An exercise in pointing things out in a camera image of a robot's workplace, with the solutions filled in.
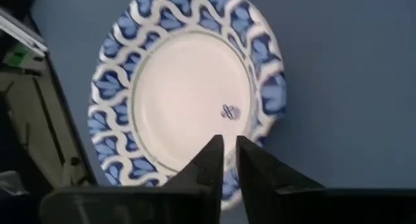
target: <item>plate rim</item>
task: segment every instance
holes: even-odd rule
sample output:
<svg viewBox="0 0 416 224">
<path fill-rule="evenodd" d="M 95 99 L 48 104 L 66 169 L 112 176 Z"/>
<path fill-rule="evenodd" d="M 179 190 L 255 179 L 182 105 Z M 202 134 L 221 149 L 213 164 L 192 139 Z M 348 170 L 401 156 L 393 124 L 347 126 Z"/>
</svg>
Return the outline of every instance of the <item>plate rim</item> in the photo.
<svg viewBox="0 0 416 224">
<path fill-rule="evenodd" d="M 274 72 L 270 72 L 269 74 L 268 74 L 268 79 L 271 79 L 272 77 L 273 77 L 273 75 L 279 75 L 279 76 L 282 76 L 283 78 L 283 83 L 282 84 L 280 84 L 280 85 L 282 85 L 282 87 L 284 88 L 284 96 L 285 96 L 285 81 L 284 81 L 284 75 L 283 75 L 283 60 L 282 60 L 282 58 L 281 58 L 281 55 L 280 55 L 280 51 L 279 51 L 279 49 L 278 49 L 278 44 L 277 44 L 277 40 L 276 40 L 276 38 L 275 38 L 275 36 L 274 36 L 274 34 L 273 34 L 273 32 L 272 32 L 272 30 L 271 30 L 271 28 L 270 28 L 270 26 L 268 25 L 268 23 L 267 23 L 267 21 L 266 21 L 266 19 L 263 17 L 263 15 L 261 15 L 261 13 L 258 11 L 258 9 L 253 5 L 253 4 L 251 4 L 251 2 L 249 2 L 248 0 L 238 0 L 239 1 L 239 3 L 242 3 L 242 2 L 244 2 L 244 3 L 247 3 L 248 4 L 248 6 L 250 7 L 250 8 L 253 8 L 254 10 L 256 10 L 257 11 L 257 17 L 259 18 L 259 20 L 261 21 L 261 23 L 262 23 L 262 27 L 264 27 L 265 28 L 265 31 L 264 31 L 264 33 L 265 34 L 267 34 L 267 36 L 269 36 L 270 37 L 270 43 L 274 46 L 274 49 L 275 49 L 275 51 L 273 51 L 274 52 L 274 54 L 279 58 L 279 62 L 278 62 L 278 64 L 279 64 L 279 69 L 277 70 L 277 71 L 274 71 Z M 213 6 L 213 2 L 212 1 L 210 1 L 210 0 L 208 0 L 208 2 L 211 4 L 211 6 L 212 7 L 214 7 Z M 103 47 L 101 47 L 101 49 L 100 49 L 100 58 L 101 58 L 101 55 L 102 55 L 102 53 L 103 53 Z M 99 66 L 97 66 L 97 70 L 94 72 L 94 75 L 97 73 L 97 72 L 99 72 Z M 133 77 L 134 78 L 132 78 L 132 80 L 133 79 L 136 79 L 137 78 L 137 75 L 133 75 Z M 93 89 L 93 91 L 94 91 L 94 86 L 95 84 L 94 84 L 94 81 L 92 81 L 92 83 L 91 83 L 91 86 L 92 86 L 92 89 Z M 95 114 L 95 112 L 94 112 L 94 110 L 93 111 L 91 111 L 91 109 L 92 109 L 92 106 L 94 106 L 94 105 L 96 105 L 96 103 L 95 103 L 95 101 L 93 100 L 94 98 L 91 96 L 91 98 L 90 98 L 90 106 L 89 106 L 89 108 L 88 108 L 88 124 L 90 123 L 90 120 L 92 119 L 92 118 L 94 118 L 94 115 L 93 114 Z M 278 119 L 278 118 L 280 118 L 280 117 L 282 117 L 283 115 L 284 115 L 284 108 L 285 108 L 285 103 L 284 103 L 284 105 L 283 105 L 283 108 L 282 108 L 282 111 L 281 111 L 281 113 L 279 113 L 279 114 L 275 114 L 275 115 L 272 115 L 271 117 L 270 117 L 270 121 L 268 122 L 268 125 L 266 125 L 266 126 L 263 126 L 263 135 L 266 135 L 268 132 L 269 132 L 269 130 L 270 130 L 270 128 L 271 128 L 271 126 L 272 126 L 272 124 Z M 261 140 L 259 140 L 259 141 L 256 141 L 256 143 L 259 145 L 259 146 L 263 146 L 263 144 L 264 144 L 264 140 L 265 140 L 265 137 L 266 136 L 262 136 L 262 139 Z M 93 140 L 93 145 L 94 145 L 94 147 L 95 147 L 95 150 L 96 150 L 96 152 L 98 153 L 98 151 L 97 151 L 97 149 L 96 149 L 96 146 L 97 146 L 97 143 L 96 142 L 94 142 L 94 140 Z M 100 162 L 100 165 L 101 165 L 101 169 L 103 170 L 103 172 L 104 173 L 106 173 L 106 169 L 108 169 L 108 167 L 107 166 L 109 166 L 109 164 L 107 163 L 107 166 L 105 166 L 104 165 L 104 163 L 102 163 L 102 162 Z M 235 189 L 235 190 L 233 190 L 232 191 L 232 195 L 231 195 L 231 197 L 229 198 L 229 199 L 226 199 L 226 200 L 224 200 L 223 199 L 223 202 L 222 202 L 222 206 L 223 206 L 223 208 L 231 208 L 233 205 L 235 205 L 236 203 L 237 203 L 237 201 L 240 201 L 241 200 L 241 189 L 239 188 L 239 186 L 238 186 L 238 184 L 237 184 L 237 189 Z"/>
</svg>

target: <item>blue background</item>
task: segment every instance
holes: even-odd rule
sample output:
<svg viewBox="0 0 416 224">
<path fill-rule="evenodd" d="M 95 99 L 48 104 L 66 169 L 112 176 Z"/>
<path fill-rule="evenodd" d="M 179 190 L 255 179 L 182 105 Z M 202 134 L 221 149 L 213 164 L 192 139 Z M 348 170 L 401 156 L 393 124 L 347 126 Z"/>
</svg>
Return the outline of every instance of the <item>blue background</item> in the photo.
<svg viewBox="0 0 416 224">
<path fill-rule="evenodd" d="M 266 148 L 331 187 L 416 187 L 416 0 L 250 0 L 285 63 L 287 117 Z M 107 182 L 86 125 L 98 50 L 130 0 L 37 0 L 70 113 Z M 246 223 L 243 207 L 223 223 Z"/>
</svg>

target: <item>blue and white plate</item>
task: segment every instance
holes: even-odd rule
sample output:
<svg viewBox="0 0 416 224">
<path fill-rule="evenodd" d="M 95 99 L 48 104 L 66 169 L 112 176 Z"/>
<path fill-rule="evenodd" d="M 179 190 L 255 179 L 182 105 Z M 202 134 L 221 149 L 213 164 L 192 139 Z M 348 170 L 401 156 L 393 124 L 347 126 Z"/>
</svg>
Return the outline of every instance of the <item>blue and white plate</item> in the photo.
<svg viewBox="0 0 416 224">
<path fill-rule="evenodd" d="M 88 126 L 114 186 L 162 186 L 222 134 L 222 207 L 241 199 L 235 139 L 285 111 L 277 41 L 247 0 L 133 0 L 92 77 Z"/>
</svg>

